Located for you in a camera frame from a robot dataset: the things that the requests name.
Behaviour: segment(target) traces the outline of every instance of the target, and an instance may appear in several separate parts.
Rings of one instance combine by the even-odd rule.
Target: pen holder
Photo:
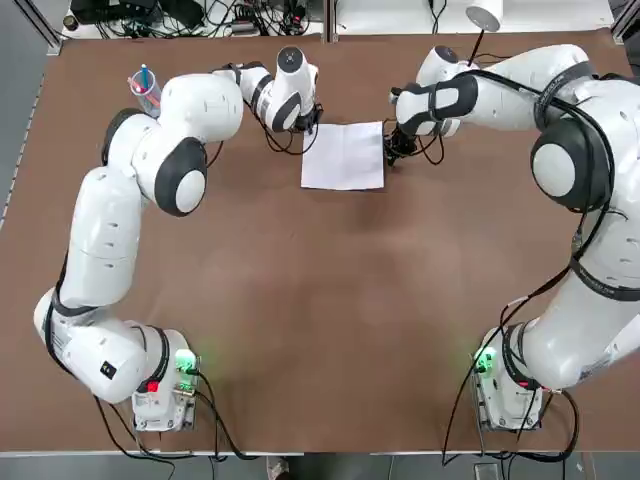
[[[156,82],[155,74],[149,69],[146,70],[146,74],[146,84],[149,85],[149,88],[144,88],[145,81],[142,70],[138,70],[133,74],[129,80],[129,88],[131,93],[138,99],[138,102],[140,102],[142,109],[153,118],[158,118],[160,116],[160,95],[162,90]]]

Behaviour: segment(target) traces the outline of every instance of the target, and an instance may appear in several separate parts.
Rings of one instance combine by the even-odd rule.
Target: brown tabletop
[[[0,232],[0,450],[113,450],[88,390],[47,357],[31,319],[57,278],[76,194],[99,164],[105,128],[135,106],[127,76],[143,62],[161,81],[251,60],[275,72],[278,50],[293,41],[74,40],[50,60]],[[392,116],[389,88],[414,79],[433,45],[468,55],[474,41],[295,44],[320,68],[323,121],[348,123]],[[601,73],[629,72],[624,48],[604,30],[487,35],[480,50],[511,55],[558,43],[583,47]],[[145,213],[134,285],[115,311],[184,332],[242,449],[438,450],[469,354],[507,301],[567,260],[577,218],[534,184],[536,135],[465,126],[446,140],[442,165],[399,161],[383,191],[313,191],[300,188],[300,158],[272,153],[245,112],[200,209],[184,219]],[[639,362],[575,389],[579,448],[640,449]],[[211,450],[207,417],[200,412],[197,432],[163,435],[161,447]],[[465,396],[452,449],[479,449],[473,418]],[[562,449],[570,418],[558,400],[520,448]],[[489,440],[514,447],[510,435]]]

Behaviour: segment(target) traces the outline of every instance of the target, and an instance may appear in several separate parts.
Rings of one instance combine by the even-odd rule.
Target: gray floor
[[[296,480],[472,480],[476,468],[482,465],[493,469],[497,477],[480,477],[497,480],[500,464],[488,459],[464,456],[446,469],[440,466],[438,455],[395,456],[393,468],[391,457],[372,455],[307,455],[294,458],[292,473]],[[508,462],[504,465],[505,473]],[[215,478],[221,480],[266,480],[264,459],[243,462],[236,459],[216,465]],[[566,466],[567,480],[623,480],[638,478],[640,454],[597,453],[591,459],[575,454]],[[151,480],[168,478],[171,467],[153,462],[135,461],[122,456],[71,456],[0,458],[0,478],[3,480]],[[513,480],[560,480],[562,467],[559,464],[540,465],[528,460],[516,459],[510,476]],[[197,458],[176,462],[172,480],[212,478],[212,467],[208,459]]]
[[[35,0],[45,16],[56,27],[66,12],[69,0]],[[625,0],[611,0],[612,6]],[[31,107],[40,86],[46,62],[46,45],[29,27],[10,0],[0,0],[0,211],[11,185],[16,160],[28,124]],[[640,65],[640,35],[627,44],[631,63]],[[41,161],[56,161],[55,156]],[[567,462],[568,480],[618,480],[638,478],[640,454],[596,453],[574,455]],[[369,455],[312,455],[292,464],[300,480],[385,480],[385,479],[472,479],[476,464],[492,460],[464,456],[443,470],[437,455],[395,457],[390,471],[391,457]],[[134,461],[119,455],[56,456],[56,457],[0,457],[0,479],[85,479],[94,480],[164,480],[170,468],[151,462]],[[206,458],[177,463],[173,479],[211,478],[211,466]],[[216,467],[222,480],[265,480],[264,461],[241,462],[230,459]],[[514,480],[560,479],[559,465],[538,465],[518,459],[512,465]]]

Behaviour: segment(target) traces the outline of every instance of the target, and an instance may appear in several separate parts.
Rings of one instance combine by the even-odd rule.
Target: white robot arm
[[[542,95],[487,78],[443,47],[431,51],[417,83],[392,93],[408,138],[455,132],[458,121],[537,127],[530,159],[536,183],[560,205],[591,212],[584,233],[592,241],[580,258],[574,253],[546,311],[504,335],[490,331],[485,341],[494,339],[478,352],[486,423],[517,430],[538,425],[541,386],[576,385],[640,346],[640,87],[618,76],[596,79],[573,45],[526,52],[487,71]],[[577,107],[577,116],[557,101],[549,106],[553,98]]]
[[[308,130],[322,113],[315,101],[318,67],[297,47],[280,50],[277,65],[275,79],[260,62],[229,64],[213,73],[234,80],[251,111],[270,130]]]
[[[155,120],[123,110],[109,128],[103,166],[82,182],[60,279],[34,312],[56,362],[97,397],[132,396],[139,430],[180,430],[188,421],[195,356],[175,330],[122,322],[107,307],[131,287],[140,223],[149,202],[182,217],[205,192],[204,144],[232,137],[242,121],[238,86],[196,74],[170,80]]]

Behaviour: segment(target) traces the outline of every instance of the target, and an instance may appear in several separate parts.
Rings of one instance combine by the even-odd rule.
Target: paper
[[[367,190],[384,187],[382,122],[317,125],[318,138],[302,156],[303,188]],[[313,141],[305,133],[305,150]]]

